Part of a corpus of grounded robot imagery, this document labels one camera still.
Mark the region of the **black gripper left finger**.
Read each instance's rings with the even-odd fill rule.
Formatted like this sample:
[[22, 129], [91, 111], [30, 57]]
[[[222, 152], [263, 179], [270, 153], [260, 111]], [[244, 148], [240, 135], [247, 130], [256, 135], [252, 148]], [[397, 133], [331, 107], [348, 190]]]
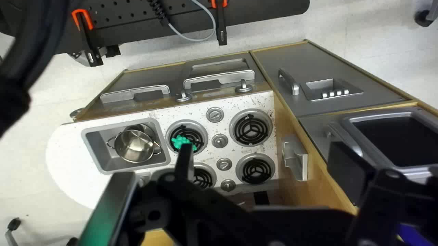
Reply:
[[78, 246], [140, 246], [148, 212], [137, 175], [117, 172], [92, 212]]

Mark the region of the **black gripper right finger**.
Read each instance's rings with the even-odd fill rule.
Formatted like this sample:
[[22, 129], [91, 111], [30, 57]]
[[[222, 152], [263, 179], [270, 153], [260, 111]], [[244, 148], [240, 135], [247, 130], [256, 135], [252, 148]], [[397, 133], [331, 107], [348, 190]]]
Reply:
[[415, 183], [378, 168], [344, 142], [333, 142], [327, 171], [357, 208], [347, 241], [352, 246], [437, 246], [437, 178]]

